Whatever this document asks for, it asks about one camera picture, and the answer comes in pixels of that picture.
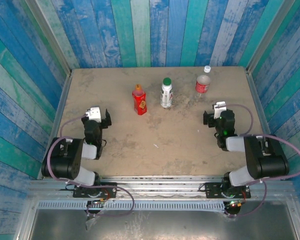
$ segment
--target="plastic bottle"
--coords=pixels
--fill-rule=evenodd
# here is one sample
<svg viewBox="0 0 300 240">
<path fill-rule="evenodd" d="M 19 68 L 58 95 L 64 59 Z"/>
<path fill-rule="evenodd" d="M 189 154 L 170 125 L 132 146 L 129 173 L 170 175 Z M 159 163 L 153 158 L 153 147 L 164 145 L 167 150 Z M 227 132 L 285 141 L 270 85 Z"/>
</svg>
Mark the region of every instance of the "plastic bottle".
<svg viewBox="0 0 300 240">
<path fill-rule="evenodd" d="M 134 110 L 138 115 L 143 115 L 147 112 L 146 93 L 143 91 L 140 84 L 135 85 L 132 92 L 134 101 Z"/>
<path fill-rule="evenodd" d="M 161 86 L 161 106 L 166 108 L 171 107 L 172 105 L 172 84 L 171 79 L 166 77 L 163 79 L 163 83 Z"/>
<path fill-rule="evenodd" d="M 211 67 L 207 65 L 204 67 L 203 71 L 204 74 L 196 78 L 196 85 L 195 85 L 195 90 L 201 94 L 204 94 L 208 91 L 209 85 L 212 81 L 210 78 Z"/>
</svg>

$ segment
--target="red bottle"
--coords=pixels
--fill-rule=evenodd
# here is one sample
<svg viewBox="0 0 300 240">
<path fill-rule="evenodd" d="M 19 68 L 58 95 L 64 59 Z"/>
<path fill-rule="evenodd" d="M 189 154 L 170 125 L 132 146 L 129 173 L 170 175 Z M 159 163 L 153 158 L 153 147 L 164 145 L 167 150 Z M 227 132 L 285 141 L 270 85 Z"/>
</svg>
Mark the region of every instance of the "red bottle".
<svg viewBox="0 0 300 240">
<path fill-rule="evenodd" d="M 142 90 L 140 84 L 135 85 L 132 92 L 132 97 L 134 101 L 134 110 L 138 115 L 143 115 L 147 112 L 146 105 L 146 93 Z"/>
</svg>

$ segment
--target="blue wooden wall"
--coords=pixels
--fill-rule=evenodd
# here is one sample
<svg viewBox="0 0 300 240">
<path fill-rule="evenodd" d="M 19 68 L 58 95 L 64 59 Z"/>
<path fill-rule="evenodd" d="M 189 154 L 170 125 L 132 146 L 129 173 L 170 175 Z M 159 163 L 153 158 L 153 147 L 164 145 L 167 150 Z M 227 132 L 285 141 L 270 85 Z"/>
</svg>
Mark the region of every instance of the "blue wooden wall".
<svg viewBox="0 0 300 240">
<path fill-rule="evenodd" d="M 65 78 L 25 0 L 0 0 L 0 240 L 38 176 Z"/>
<path fill-rule="evenodd" d="M 247 66 L 284 0 L 36 0 L 76 68 Z"/>
<path fill-rule="evenodd" d="M 295 0 L 252 75 L 271 133 L 300 149 L 300 0 Z M 283 149 L 290 173 L 298 172 L 300 157 L 292 148 Z M 300 176 L 293 182 L 300 198 Z"/>
</svg>

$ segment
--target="beige table surface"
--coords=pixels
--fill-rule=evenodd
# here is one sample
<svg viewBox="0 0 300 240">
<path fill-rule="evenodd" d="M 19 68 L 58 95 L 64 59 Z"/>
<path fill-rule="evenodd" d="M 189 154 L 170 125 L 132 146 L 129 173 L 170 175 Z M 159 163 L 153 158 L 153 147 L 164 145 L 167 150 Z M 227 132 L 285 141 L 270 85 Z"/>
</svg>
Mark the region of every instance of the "beige table surface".
<svg viewBox="0 0 300 240">
<path fill-rule="evenodd" d="M 203 125 L 205 110 L 226 101 L 243 104 L 254 114 L 252 133 L 261 125 L 242 67 L 213 67 L 213 82 L 207 93 L 195 91 L 202 67 L 94 68 L 76 69 L 66 100 L 61 124 L 99 105 L 104 116 L 108 109 L 112 126 L 103 131 L 107 145 L 99 160 L 81 164 L 101 176 L 223 175 L 245 165 L 245 154 L 225 152 L 217 146 L 214 128 Z M 172 79 L 173 106 L 160 105 L 162 80 Z M 134 112 L 132 91 L 141 84 L 146 92 L 148 111 Z M 240 107 L 235 113 L 237 133 L 245 132 L 250 115 Z M 64 136 L 84 137 L 81 121 L 68 124 Z"/>
</svg>

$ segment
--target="green bottle cap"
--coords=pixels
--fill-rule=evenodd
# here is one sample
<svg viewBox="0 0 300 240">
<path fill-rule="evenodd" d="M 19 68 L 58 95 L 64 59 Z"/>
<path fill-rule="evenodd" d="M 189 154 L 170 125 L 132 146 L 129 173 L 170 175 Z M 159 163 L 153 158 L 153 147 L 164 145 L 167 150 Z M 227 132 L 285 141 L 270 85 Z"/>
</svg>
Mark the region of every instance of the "green bottle cap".
<svg viewBox="0 0 300 240">
<path fill-rule="evenodd" d="M 166 77 L 165 79 L 163 79 L 163 85 L 170 86 L 171 79 L 169 77 Z"/>
</svg>

